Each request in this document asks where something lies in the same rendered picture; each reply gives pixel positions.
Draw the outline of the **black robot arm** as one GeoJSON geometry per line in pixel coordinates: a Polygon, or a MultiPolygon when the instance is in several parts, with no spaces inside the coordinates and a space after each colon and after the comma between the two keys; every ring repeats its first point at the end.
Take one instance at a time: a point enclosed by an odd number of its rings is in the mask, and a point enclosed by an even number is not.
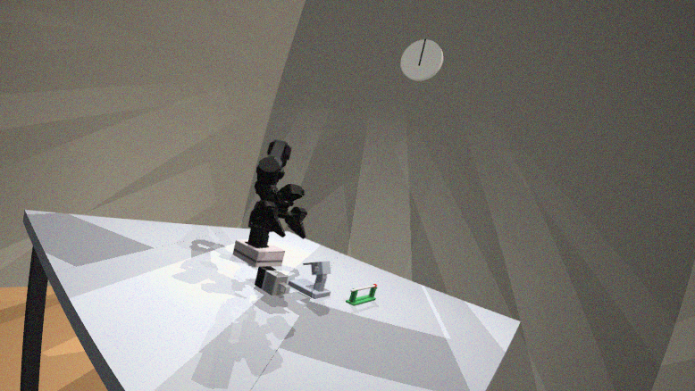
{"type": "MultiPolygon", "coordinates": [[[[288,146],[286,141],[274,139],[274,141],[270,143],[268,149],[269,157],[263,158],[256,167],[257,182],[255,183],[255,191],[260,198],[266,190],[277,188],[277,182],[284,177],[285,171],[283,167],[286,165],[287,160],[289,160],[291,149],[292,148],[288,146]]],[[[290,206],[292,206],[294,204],[293,201],[301,198],[305,194],[305,190],[301,186],[294,184],[288,184],[280,190],[277,189],[274,189],[276,204],[283,200],[288,201],[290,206]]],[[[251,214],[252,211],[249,215],[248,225],[251,228],[250,235],[248,242],[245,243],[257,249],[268,248],[269,231],[272,232],[272,230],[268,229],[262,223],[259,223],[258,220],[254,220],[251,214]]]]}

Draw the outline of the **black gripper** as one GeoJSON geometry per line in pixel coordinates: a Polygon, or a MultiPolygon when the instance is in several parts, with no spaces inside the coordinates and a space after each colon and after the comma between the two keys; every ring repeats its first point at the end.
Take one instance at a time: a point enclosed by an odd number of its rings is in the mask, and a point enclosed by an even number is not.
{"type": "Polygon", "coordinates": [[[251,216],[254,220],[258,220],[259,223],[262,223],[281,237],[285,237],[286,233],[281,226],[279,218],[285,219],[288,227],[301,239],[305,239],[306,235],[303,226],[303,219],[307,215],[305,208],[293,207],[290,212],[288,212],[290,207],[289,203],[281,200],[282,202],[276,204],[274,189],[277,188],[271,188],[264,192],[261,197],[262,202],[252,211],[251,216]]]}

